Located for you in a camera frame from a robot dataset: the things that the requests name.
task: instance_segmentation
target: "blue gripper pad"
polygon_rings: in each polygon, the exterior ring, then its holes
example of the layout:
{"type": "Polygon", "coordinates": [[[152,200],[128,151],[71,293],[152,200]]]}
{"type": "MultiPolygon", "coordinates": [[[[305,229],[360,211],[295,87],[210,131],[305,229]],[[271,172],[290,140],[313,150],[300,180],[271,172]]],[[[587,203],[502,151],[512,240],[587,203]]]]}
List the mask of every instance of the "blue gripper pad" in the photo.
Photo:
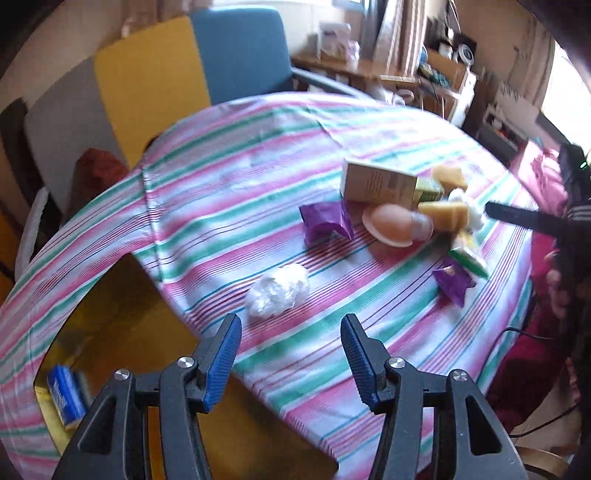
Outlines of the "blue gripper pad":
{"type": "Polygon", "coordinates": [[[235,314],[228,314],[209,345],[199,370],[206,377],[203,411],[208,413],[221,399],[230,370],[242,339],[242,323],[235,314]]]}
{"type": "Polygon", "coordinates": [[[381,400],[378,391],[386,386],[384,363],[388,360],[389,353],[382,342],[368,338],[353,314],[343,317],[340,323],[340,340],[361,401],[374,411],[381,400]]]}

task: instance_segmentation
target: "chair armrest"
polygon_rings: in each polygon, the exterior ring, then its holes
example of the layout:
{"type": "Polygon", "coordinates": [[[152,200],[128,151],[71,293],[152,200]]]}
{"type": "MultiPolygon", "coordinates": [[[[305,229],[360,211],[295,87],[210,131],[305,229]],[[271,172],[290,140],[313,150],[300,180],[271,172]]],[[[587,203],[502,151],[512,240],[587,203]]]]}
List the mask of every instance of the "chair armrest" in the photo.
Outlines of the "chair armrest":
{"type": "Polygon", "coordinates": [[[356,88],[345,85],[344,83],[337,82],[336,80],[323,77],[322,75],[318,75],[317,73],[308,72],[306,70],[298,69],[295,67],[291,68],[291,72],[293,78],[295,78],[296,80],[306,82],[308,85],[313,85],[315,87],[322,88],[325,92],[348,95],[350,97],[355,97],[360,100],[372,99],[369,95],[361,92],[360,90],[357,90],[356,88]]]}
{"type": "Polygon", "coordinates": [[[47,190],[46,187],[42,187],[37,192],[33,205],[31,205],[31,211],[27,217],[25,228],[22,231],[21,243],[18,246],[17,260],[14,265],[14,278],[17,281],[31,262],[35,243],[37,242],[37,235],[39,233],[41,215],[43,214],[48,198],[49,190],[47,190]]]}

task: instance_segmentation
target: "pink and green stripe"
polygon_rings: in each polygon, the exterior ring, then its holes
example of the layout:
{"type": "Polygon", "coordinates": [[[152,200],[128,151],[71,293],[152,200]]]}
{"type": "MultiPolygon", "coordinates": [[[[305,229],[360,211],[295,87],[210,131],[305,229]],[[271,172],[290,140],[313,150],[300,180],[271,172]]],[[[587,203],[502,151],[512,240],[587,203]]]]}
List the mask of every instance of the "pink and green stripe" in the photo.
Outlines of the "pink and green stripe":
{"type": "MultiPolygon", "coordinates": [[[[512,339],[491,359],[490,332],[522,323],[531,286],[529,234],[486,223],[477,239],[491,278],[464,309],[442,300],[430,273],[449,240],[390,249],[361,225],[355,242],[306,248],[298,205],[339,198],[340,165],[363,159],[425,175],[461,165],[479,203],[532,205],[518,182],[450,124],[410,108],[341,96],[281,93],[218,105],[165,132],[144,161],[63,226],[0,307],[0,438],[25,480],[51,478],[57,453],[33,378],[63,322],[94,283],[133,252],[196,335],[238,312],[235,374],[289,425],[339,461],[338,478],[366,478],[381,419],[359,400],[339,323],[356,313],[391,352],[417,367],[469,371],[485,388],[512,339]],[[297,261],[310,272],[307,304],[266,322],[242,307],[265,271],[297,261]]],[[[431,445],[429,418],[422,443],[431,445]]]]}

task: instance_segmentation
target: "blue chair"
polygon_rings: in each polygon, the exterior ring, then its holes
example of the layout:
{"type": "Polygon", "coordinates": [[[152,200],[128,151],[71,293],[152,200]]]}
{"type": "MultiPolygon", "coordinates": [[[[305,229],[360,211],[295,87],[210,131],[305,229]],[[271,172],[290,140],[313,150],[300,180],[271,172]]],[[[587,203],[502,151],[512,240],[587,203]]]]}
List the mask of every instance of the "blue chair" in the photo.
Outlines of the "blue chair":
{"type": "Polygon", "coordinates": [[[325,92],[369,99],[340,82],[291,66],[283,22],[271,7],[220,7],[190,14],[212,105],[293,90],[292,78],[325,92]]]}

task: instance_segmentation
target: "metal screw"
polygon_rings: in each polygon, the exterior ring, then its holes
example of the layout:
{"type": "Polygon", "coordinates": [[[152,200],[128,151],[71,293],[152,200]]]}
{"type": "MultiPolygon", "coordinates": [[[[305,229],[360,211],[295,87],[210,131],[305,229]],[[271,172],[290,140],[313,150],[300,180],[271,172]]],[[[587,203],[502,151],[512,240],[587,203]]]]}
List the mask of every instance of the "metal screw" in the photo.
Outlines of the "metal screw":
{"type": "Polygon", "coordinates": [[[129,378],[129,370],[126,368],[120,368],[115,372],[115,380],[119,380],[122,382],[123,380],[127,380],[129,378]]]}
{"type": "Polygon", "coordinates": [[[178,359],[177,365],[180,368],[191,368],[193,365],[195,365],[195,360],[192,356],[182,356],[178,359]]]}
{"type": "Polygon", "coordinates": [[[404,358],[400,358],[399,356],[393,356],[390,360],[388,360],[388,365],[392,368],[404,368],[406,362],[404,358]]]}
{"type": "Polygon", "coordinates": [[[468,380],[468,374],[464,372],[464,370],[454,370],[452,372],[452,378],[456,382],[465,382],[466,380],[468,380]]]}

